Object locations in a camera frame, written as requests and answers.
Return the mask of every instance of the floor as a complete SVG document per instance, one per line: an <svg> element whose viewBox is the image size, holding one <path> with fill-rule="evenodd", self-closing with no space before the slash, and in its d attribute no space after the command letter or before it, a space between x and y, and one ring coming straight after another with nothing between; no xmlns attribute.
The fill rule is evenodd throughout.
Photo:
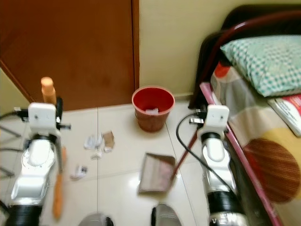
<svg viewBox="0 0 301 226"><path fill-rule="evenodd" d="M52 170L51 186L41 216L45 226L77 226L87 215L104 212L116 226L149 226L151 209L158 202L174 208L183 226L207 226L207 205L202 185L202 168L189 155L181 166L176 182L166 195L138 195L139 176L146 152L172 155L180 159L183 148L175 136L178 121L191 113L188 102L177 102L166 125L157 133L142 131L131 105L70 111L63 114L63 123L71 123L72 130L62 130L62 143L67 148L67 163L63 178L63 213L59 221L52 217L53 185L57 167ZM1 132L1 147L22 148L29 127L20 120L1 122L2 126L21 133L22 138ZM83 147L85 139L94 134L112 130L115 147L99 160L91 160L93 151ZM195 127L183 124L180 134L188 143ZM200 153L198 141L193 151ZM0 165L16 174L21 168L21 153L1 152ZM87 175L71 181L77 164L87 166ZM0 198L9 203L16 178L0 180Z"/></svg>

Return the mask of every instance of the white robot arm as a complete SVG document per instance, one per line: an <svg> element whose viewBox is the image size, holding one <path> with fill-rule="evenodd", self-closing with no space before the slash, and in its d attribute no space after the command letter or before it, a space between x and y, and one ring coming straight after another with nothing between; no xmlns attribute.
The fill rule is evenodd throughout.
<svg viewBox="0 0 301 226"><path fill-rule="evenodd" d="M28 108L30 139L24 147L22 169L14 185L6 226L38 226L39 218L49 187L49 174L55 162L63 171L61 134L59 129L69 128L60 124L60 107L52 104L31 103Z"/></svg>
<svg viewBox="0 0 301 226"><path fill-rule="evenodd" d="M210 212L209 226L248 226L243 207L236 196L238 192L229 165L230 154L222 142L228 117L228 107L209 105L204 126L198 130L198 138L202 142L201 159L212 169L208 170L202 165Z"/></svg>

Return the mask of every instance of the wooden door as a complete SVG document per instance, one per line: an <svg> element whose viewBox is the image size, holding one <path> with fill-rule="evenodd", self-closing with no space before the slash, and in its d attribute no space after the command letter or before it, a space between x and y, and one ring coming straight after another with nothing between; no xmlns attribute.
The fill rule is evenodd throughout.
<svg viewBox="0 0 301 226"><path fill-rule="evenodd" d="M53 79L64 109L130 103L131 0L0 0L1 67L30 101Z"/></svg>

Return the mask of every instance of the checkered pillowcase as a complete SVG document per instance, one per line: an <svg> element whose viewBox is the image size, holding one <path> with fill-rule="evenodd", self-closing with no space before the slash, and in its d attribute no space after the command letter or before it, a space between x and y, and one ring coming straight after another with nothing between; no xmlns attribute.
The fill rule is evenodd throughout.
<svg viewBox="0 0 301 226"><path fill-rule="evenodd" d="M264 97L301 93L301 35L239 39L221 50Z"/></svg>

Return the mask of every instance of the bedsheet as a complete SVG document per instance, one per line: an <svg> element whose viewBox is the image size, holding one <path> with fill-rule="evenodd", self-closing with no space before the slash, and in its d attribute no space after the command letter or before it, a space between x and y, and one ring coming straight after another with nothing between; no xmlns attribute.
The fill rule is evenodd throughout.
<svg viewBox="0 0 301 226"><path fill-rule="evenodd" d="M301 225L301 139L234 67L219 63L211 84L216 101L229 107L228 123L284 225Z"/></svg>

